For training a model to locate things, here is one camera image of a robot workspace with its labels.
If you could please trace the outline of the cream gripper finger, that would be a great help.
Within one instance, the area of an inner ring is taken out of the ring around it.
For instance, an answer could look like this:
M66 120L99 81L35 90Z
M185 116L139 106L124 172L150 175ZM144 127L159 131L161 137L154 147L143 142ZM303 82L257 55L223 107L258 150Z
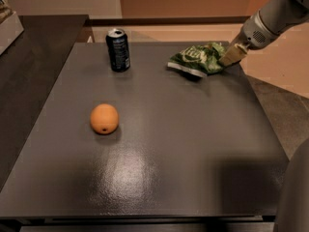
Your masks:
M223 56L218 60L218 63L223 67L230 67L246 57L247 53L246 37L242 33L238 33L227 47Z

